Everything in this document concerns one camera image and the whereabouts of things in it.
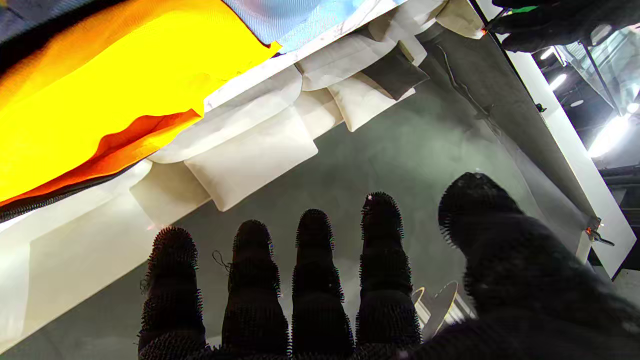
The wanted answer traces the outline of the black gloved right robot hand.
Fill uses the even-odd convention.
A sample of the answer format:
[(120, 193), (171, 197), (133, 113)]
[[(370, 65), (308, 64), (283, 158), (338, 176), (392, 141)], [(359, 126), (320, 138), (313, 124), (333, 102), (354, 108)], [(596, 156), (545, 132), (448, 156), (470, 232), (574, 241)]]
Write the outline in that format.
[(183, 228), (154, 239), (146, 275), (140, 360), (637, 360), (639, 309), (526, 215), (490, 177), (466, 172), (438, 207), (445, 240), (466, 259), (476, 317), (422, 340), (397, 203), (383, 192), (362, 207), (359, 311), (343, 308), (334, 236), (318, 209), (301, 215), (292, 323), (267, 227), (245, 221), (233, 241), (219, 347), (206, 340), (198, 250)]

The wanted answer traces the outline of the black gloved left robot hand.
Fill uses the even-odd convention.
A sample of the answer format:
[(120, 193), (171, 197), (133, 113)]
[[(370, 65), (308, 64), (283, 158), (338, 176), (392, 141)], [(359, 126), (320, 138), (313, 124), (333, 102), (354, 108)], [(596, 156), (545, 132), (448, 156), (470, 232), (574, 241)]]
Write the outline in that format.
[(506, 35), (506, 51), (534, 53), (552, 46), (599, 45), (615, 32), (638, 25), (638, 0), (494, 0), (512, 9), (486, 29)]

